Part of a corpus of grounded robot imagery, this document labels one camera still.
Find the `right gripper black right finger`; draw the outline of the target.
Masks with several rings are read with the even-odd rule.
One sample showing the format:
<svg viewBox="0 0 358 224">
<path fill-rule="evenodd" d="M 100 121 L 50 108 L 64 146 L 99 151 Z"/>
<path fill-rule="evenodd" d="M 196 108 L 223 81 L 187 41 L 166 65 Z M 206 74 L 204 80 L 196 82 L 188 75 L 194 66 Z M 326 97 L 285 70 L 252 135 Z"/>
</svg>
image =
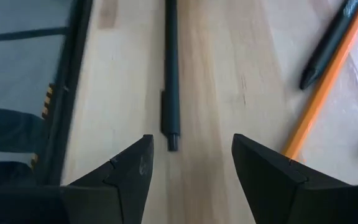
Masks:
<svg viewBox="0 0 358 224">
<path fill-rule="evenodd" d="M 256 224 L 353 224 L 347 183 L 242 134 L 232 157 Z"/>
</svg>

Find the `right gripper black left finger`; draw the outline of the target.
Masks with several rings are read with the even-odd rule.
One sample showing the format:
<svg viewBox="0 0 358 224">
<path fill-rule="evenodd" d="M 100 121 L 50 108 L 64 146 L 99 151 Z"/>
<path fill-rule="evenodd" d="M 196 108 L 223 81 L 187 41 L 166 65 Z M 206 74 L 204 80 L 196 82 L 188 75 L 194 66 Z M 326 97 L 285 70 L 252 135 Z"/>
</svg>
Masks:
<svg viewBox="0 0 358 224">
<path fill-rule="evenodd" d="M 141 224 L 154 164 L 154 137 L 144 135 L 62 192 L 60 224 Z"/>
</svg>

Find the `wooden table top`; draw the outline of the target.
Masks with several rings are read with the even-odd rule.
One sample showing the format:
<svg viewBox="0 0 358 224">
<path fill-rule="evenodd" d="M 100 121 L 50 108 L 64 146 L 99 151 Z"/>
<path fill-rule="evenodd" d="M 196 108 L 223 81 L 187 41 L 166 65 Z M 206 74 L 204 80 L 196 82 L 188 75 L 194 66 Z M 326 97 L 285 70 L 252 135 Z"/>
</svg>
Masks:
<svg viewBox="0 0 358 224">
<path fill-rule="evenodd" d="M 94 0 L 73 0 L 50 101 L 45 104 L 44 148 L 33 165 L 39 185 L 60 185 L 76 90 Z"/>
</svg>

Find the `black ballpoint pen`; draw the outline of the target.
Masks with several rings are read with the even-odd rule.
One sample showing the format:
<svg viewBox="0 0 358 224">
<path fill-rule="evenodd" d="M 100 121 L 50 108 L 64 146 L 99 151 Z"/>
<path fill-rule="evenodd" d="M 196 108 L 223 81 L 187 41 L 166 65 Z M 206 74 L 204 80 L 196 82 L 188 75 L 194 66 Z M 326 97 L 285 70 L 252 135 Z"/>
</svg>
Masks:
<svg viewBox="0 0 358 224">
<path fill-rule="evenodd" d="M 162 91 L 161 132 L 168 150 L 178 150 L 180 138 L 180 88 L 178 66 L 177 0 L 165 0 L 165 77 Z"/>
<path fill-rule="evenodd" d="M 342 3 L 302 72 L 301 90 L 307 89 L 323 75 L 357 12 L 358 0 L 345 0 Z"/>
</svg>

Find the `orange wooden pencil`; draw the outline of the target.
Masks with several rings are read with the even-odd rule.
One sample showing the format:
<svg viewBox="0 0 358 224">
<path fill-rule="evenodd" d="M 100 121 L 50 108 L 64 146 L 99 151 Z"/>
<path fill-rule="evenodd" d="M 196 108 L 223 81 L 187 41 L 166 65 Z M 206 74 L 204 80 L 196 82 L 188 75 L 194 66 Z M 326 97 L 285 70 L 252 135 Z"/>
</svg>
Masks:
<svg viewBox="0 0 358 224">
<path fill-rule="evenodd" d="M 298 119 L 290 137 L 285 143 L 283 155 L 296 159 L 313 127 L 319 112 L 325 104 L 331 88 L 333 87 L 342 66 L 358 35 L 358 12 L 355 14 L 341 43 L 338 45 L 331 61 L 326 67 L 323 75 L 317 79 L 318 84 L 310 96 L 300 118 Z"/>
</svg>

